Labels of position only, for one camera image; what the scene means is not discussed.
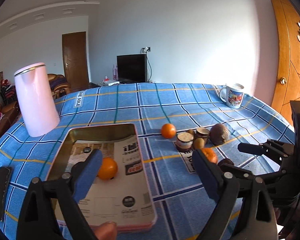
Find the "person's left hand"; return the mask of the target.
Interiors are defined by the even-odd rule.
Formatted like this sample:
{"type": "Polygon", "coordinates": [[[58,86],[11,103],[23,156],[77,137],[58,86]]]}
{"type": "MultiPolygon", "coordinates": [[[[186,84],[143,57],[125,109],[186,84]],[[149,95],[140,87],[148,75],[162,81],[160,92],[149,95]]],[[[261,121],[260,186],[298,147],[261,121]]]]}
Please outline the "person's left hand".
{"type": "Polygon", "coordinates": [[[98,240],[116,240],[117,224],[115,222],[103,223],[94,230],[94,234],[98,240]]]}

